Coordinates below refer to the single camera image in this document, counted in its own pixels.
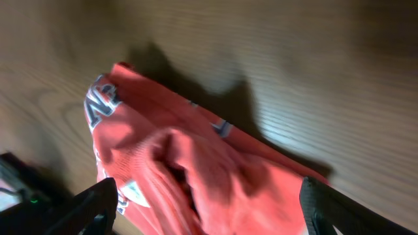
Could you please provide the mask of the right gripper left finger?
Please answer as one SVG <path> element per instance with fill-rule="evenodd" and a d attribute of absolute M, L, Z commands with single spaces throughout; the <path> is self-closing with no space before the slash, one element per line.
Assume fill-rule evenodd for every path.
<path fill-rule="evenodd" d="M 113 234 L 117 204 L 113 178 L 57 205 L 35 196 L 1 212 L 1 235 Z"/>

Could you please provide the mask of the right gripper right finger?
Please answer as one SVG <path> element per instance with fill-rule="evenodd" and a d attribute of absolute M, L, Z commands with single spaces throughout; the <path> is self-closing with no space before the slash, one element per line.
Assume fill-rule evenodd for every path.
<path fill-rule="evenodd" d="M 313 177 L 303 179 L 299 200 L 309 235 L 417 235 Z"/>

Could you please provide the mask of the red-orange t-shirt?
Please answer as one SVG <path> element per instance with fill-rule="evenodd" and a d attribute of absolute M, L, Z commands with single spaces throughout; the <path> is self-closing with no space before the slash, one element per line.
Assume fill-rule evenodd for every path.
<path fill-rule="evenodd" d="M 144 234 L 302 234 L 315 171 L 116 63 L 84 100 L 98 179 Z"/>

